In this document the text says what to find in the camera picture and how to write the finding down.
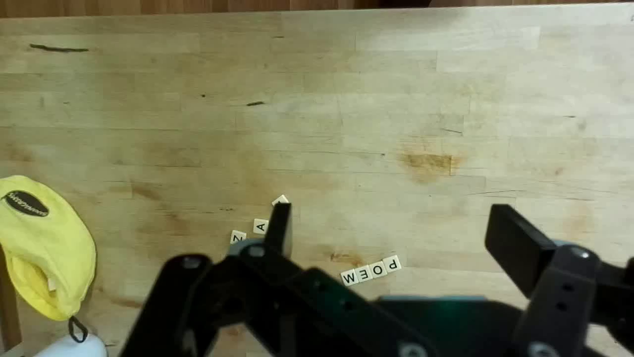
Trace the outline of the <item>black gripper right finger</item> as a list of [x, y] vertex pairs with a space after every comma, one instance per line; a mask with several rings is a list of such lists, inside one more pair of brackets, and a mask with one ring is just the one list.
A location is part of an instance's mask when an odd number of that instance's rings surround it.
[[556, 245], [512, 207], [493, 205], [485, 229], [485, 251], [518, 292], [528, 298]]

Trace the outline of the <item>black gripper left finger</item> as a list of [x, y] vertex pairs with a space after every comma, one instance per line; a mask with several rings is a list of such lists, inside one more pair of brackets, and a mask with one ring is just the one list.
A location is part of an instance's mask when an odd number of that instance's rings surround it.
[[290, 205], [277, 203], [269, 217], [265, 245], [281, 257], [290, 255]]

